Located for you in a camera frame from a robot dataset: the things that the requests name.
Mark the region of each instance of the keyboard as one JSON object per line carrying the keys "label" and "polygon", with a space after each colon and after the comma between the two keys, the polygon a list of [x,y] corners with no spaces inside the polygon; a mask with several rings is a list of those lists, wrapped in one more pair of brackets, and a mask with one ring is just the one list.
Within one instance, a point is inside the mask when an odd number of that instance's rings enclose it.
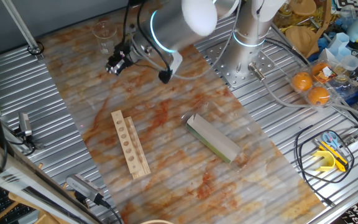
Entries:
{"label": "keyboard", "polygon": [[[13,201],[9,199],[8,194],[9,191],[0,188],[0,213],[13,203]],[[26,216],[34,210],[35,209],[28,206],[18,204],[0,219],[0,224],[15,223],[18,219]]]}

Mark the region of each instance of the marble table surface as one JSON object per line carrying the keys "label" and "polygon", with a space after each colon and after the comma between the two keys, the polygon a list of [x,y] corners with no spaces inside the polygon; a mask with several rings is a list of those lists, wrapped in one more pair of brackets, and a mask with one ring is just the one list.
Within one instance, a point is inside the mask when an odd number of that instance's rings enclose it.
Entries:
{"label": "marble table surface", "polygon": [[[145,10],[145,15],[152,10]],[[128,23],[135,22],[136,9]],[[119,77],[106,73],[92,26],[109,19],[122,36],[123,11],[59,30],[40,41],[48,70],[98,166],[125,223],[307,223],[323,204],[260,126],[213,72],[164,85],[149,67],[132,66]],[[181,51],[180,75],[208,69],[193,47]],[[181,125],[197,102],[212,101],[235,122],[225,133],[249,148],[237,173]],[[133,180],[111,112],[131,116],[151,174]]]}

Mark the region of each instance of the blue scissors handle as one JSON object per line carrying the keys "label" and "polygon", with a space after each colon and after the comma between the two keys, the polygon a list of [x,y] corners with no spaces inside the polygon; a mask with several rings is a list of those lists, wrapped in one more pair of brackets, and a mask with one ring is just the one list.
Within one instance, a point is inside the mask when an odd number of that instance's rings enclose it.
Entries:
{"label": "blue scissors handle", "polygon": [[323,140],[332,147],[339,147],[338,136],[332,131],[324,133]]}

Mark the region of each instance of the glass beaker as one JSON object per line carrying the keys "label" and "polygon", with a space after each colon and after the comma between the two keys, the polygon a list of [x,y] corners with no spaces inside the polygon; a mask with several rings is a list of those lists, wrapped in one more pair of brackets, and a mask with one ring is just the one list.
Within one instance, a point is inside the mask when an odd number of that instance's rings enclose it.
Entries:
{"label": "glass beaker", "polygon": [[114,52],[114,45],[118,43],[117,27],[109,21],[98,22],[94,27],[92,33],[96,40],[102,54],[112,54]]}

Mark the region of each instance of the orange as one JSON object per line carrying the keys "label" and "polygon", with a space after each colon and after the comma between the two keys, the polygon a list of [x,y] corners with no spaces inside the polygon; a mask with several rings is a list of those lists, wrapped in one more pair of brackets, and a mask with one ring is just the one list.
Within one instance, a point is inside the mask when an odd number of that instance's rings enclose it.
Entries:
{"label": "orange", "polygon": [[311,68],[311,75],[315,76],[317,75],[319,72],[321,72],[323,70],[323,68],[328,67],[331,68],[327,63],[325,62],[319,62],[316,65],[313,66],[313,68]]}
{"label": "orange", "polygon": [[292,86],[296,91],[306,91],[310,89],[313,81],[307,72],[298,72],[292,78]]}
{"label": "orange", "polygon": [[308,99],[312,105],[323,106],[329,100],[329,93],[323,87],[313,87],[308,93]]}

